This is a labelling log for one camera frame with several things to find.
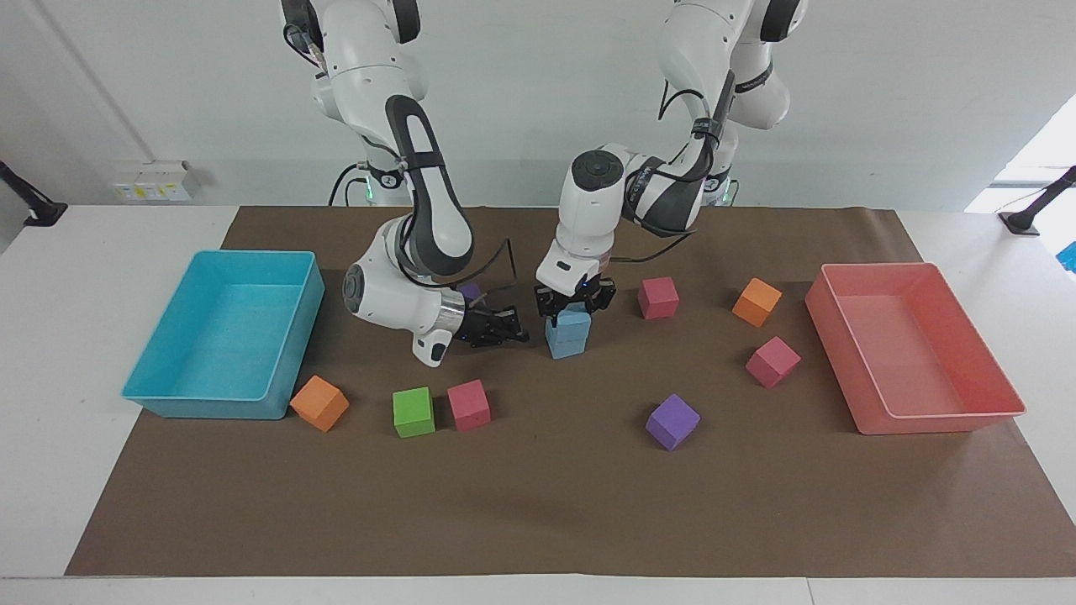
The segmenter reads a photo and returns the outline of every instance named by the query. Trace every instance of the light blue cube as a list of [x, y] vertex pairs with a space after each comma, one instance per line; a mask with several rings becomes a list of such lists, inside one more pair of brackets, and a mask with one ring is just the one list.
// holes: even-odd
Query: light blue cube
[[563, 360], [572, 355], [578, 355], [586, 350], [585, 340], [566, 340], [564, 342], [550, 342], [549, 352], [554, 360]]
[[586, 347], [586, 337], [591, 333], [591, 314], [582, 302], [576, 302], [561, 311], [556, 316], [556, 326], [546, 319], [546, 342], [554, 360], [578, 355]]

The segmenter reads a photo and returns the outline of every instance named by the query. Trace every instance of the green cube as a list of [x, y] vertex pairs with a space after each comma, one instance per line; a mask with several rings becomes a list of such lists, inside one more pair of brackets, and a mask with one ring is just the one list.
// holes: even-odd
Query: green cube
[[393, 393], [393, 424], [400, 437], [416, 437], [436, 431], [434, 402], [429, 398], [428, 386]]

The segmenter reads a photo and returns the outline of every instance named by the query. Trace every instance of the orange cube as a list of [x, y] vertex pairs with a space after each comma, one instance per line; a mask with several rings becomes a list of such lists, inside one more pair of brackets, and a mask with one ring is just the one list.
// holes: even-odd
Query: orange cube
[[762, 327], [780, 299], [780, 290], [759, 278], [751, 278], [736, 306], [733, 307], [733, 313], [754, 327]]
[[292, 408], [299, 418], [313, 424], [323, 433], [328, 432], [348, 409], [348, 399], [339, 389], [321, 377], [313, 376], [292, 399]]

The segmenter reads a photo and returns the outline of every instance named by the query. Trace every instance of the brown paper mat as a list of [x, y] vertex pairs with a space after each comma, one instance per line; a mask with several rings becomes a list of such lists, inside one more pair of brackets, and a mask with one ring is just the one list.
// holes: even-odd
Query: brown paper mat
[[[399, 209], [243, 208], [225, 248], [309, 249], [326, 299], [299, 376], [352, 408], [328, 434], [280, 422], [143, 411], [70, 575], [291, 576], [586, 573], [640, 576], [1076, 575], [1076, 529], [1015, 423], [974, 434], [859, 435], [803, 297], [819, 265], [918, 261], [892, 212], [719, 209], [621, 292], [587, 352], [550, 358], [530, 298], [552, 210], [470, 210], [484, 259], [511, 236], [528, 344], [440, 369], [406, 333], [352, 318], [343, 270]], [[622, 225], [619, 254], [665, 242]], [[498, 269], [484, 280], [497, 285]], [[671, 320], [643, 321], [645, 277], [672, 276]], [[751, 277], [784, 292], [761, 329], [728, 309]], [[804, 361], [773, 391], [744, 370], [780, 335]], [[481, 378], [493, 424], [457, 433], [448, 386]], [[391, 393], [428, 385], [435, 435], [399, 439]], [[703, 417], [677, 451], [643, 430], [678, 393]]]

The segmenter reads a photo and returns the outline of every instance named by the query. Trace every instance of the electrical outlet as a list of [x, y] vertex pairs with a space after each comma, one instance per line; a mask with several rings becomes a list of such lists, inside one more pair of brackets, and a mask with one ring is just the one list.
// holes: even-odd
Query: electrical outlet
[[126, 168], [112, 185], [124, 201], [192, 201], [200, 188], [185, 161], [154, 161]]

